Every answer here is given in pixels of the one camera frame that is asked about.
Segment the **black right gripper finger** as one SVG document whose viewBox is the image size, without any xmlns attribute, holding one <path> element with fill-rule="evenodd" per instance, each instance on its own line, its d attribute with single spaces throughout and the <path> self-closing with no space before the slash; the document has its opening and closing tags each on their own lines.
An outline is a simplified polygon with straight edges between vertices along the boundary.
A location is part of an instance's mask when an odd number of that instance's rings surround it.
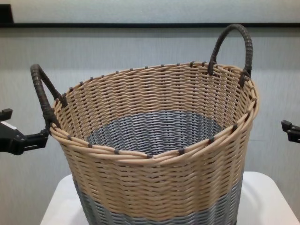
<svg viewBox="0 0 300 225">
<path fill-rule="evenodd" d="M 300 143 L 300 131 L 298 130 L 287 130 L 288 141 L 294 143 Z"/>
<path fill-rule="evenodd" d="M 281 126 L 282 126 L 282 130 L 283 131 L 300 131 L 300 127 L 293 125 L 291 122 L 286 121 L 286 120 L 282 120 L 281 121 Z"/>
</svg>

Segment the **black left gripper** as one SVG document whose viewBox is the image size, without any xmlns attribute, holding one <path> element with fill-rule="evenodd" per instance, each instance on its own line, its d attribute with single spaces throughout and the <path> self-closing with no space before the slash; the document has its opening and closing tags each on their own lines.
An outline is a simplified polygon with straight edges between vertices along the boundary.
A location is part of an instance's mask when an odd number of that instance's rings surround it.
<svg viewBox="0 0 300 225">
<path fill-rule="evenodd" d="M 46 146 L 49 132 L 46 129 L 37 134 L 24 135 L 6 120 L 11 119 L 13 110 L 8 108 L 0 112 L 0 151 L 21 155 L 28 149 L 40 149 Z"/>
</svg>

